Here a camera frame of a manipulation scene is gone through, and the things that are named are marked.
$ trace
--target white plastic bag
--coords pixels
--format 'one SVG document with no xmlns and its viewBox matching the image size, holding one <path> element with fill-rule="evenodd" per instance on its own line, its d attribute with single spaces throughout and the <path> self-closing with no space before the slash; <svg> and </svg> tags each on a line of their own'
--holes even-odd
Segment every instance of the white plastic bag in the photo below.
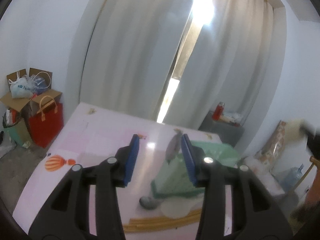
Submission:
<svg viewBox="0 0 320 240">
<path fill-rule="evenodd" d="M 32 81 L 24 75 L 20 77 L 17 71 L 17 80 L 9 79 L 12 98 L 31 98 L 33 96 L 34 85 Z"/>
</svg>

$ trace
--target green plastic basket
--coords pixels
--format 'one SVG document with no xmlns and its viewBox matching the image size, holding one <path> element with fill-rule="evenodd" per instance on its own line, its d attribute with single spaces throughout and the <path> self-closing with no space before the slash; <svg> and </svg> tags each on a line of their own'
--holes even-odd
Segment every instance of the green plastic basket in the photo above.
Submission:
<svg viewBox="0 0 320 240">
<path fill-rule="evenodd" d="M 228 144 L 218 144 L 202 141 L 191 141 L 193 146 L 201 147 L 208 157 L 218 160 L 221 164 L 233 167 L 239 158 L 238 152 Z M 182 153 L 168 163 L 163 162 L 160 171 L 151 182 L 154 198 L 172 196 L 194 197 L 204 192 L 204 188 L 196 188 L 189 180 Z"/>
</svg>

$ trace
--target plastic water bottle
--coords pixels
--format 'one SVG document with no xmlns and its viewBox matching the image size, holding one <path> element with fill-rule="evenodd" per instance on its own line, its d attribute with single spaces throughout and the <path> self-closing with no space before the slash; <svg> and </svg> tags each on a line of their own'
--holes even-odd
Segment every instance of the plastic water bottle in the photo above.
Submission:
<svg viewBox="0 0 320 240">
<path fill-rule="evenodd" d="M 300 168 L 294 167 L 289 169 L 288 174 L 280 181 L 280 185 L 285 192 L 288 192 L 302 177 L 302 169 L 304 165 L 301 164 Z"/>
</svg>

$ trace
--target cardboard box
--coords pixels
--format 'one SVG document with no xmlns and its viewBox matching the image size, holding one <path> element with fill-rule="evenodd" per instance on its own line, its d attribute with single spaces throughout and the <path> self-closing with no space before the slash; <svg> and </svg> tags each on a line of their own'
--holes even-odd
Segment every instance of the cardboard box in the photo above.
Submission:
<svg viewBox="0 0 320 240">
<path fill-rule="evenodd" d="M 20 73 L 20 77 L 22 77 L 27 74 L 27 71 L 25 69 L 22 69 L 22 70 L 19 70 L 19 73 Z M 32 76 L 33 74 L 34 75 L 39 74 L 38 76 L 43 77 L 44 80 L 46 81 L 46 84 L 49 84 L 50 79 L 52 79 L 52 72 L 49 72 L 49 71 L 36 69 L 36 68 L 30 68 L 29 76 Z M 14 73 L 7 75 L 7 82 L 8 82 L 8 86 L 9 86 L 9 90 L 10 90 L 9 79 L 12 81 L 16 81 L 17 80 L 17 72 L 14 72 Z M 36 96 L 35 98 L 32 98 L 32 99 L 12 98 L 11 92 L 8 92 L 2 98 L 0 98 L 0 101 L 2 103 L 4 103 L 6 106 L 9 106 L 9 107 L 17 110 L 18 112 L 22 112 L 22 110 L 24 110 L 24 112 L 27 112 L 27 114 L 23 114 L 23 116 L 27 117 L 26 115 L 33 116 L 36 114 L 36 112 L 39 110 L 40 100 L 46 95 L 52 96 L 56 100 L 56 102 L 59 102 L 62 93 L 51 89 L 51 84 L 50 84 L 50 86 L 46 92 L 42 93 L 39 96 Z M 44 99 L 43 105 L 45 105 L 49 101 L 50 101 L 50 98 Z"/>
</svg>

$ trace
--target metal screw head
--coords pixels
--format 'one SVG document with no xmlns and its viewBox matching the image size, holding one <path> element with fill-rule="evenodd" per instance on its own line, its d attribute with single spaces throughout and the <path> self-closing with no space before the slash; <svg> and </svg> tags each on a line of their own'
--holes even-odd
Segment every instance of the metal screw head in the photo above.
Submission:
<svg viewBox="0 0 320 240">
<path fill-rule="evenodd" d="M 73 171 L 79 171 L 81 168 L 82 168 L 82 166 L 80 164 L 75 164 L 75 165 L 72 166 L 71 169 Z"/>
<path fill-rule="evenodd" d="M 205 163 L 213 163 L 213 159 L 211 157 L 205 157 L 203 160 Z"/>
<path fill-rule="evenodd" d="M 113 164 L 113 163 L 117 162 L 117 159 L 116 159 L 116 157 L 110 157 L 110 158 L 107 159 L 107 162 L 110 163 L 110 164 Z"/>
<path fill-rule="evenodd" d="M 240 166 L 240 170 L 241 171 L 248 171 L 249 170 L 249 167 L 247 165 L 241 165 Z"/>
</svg>

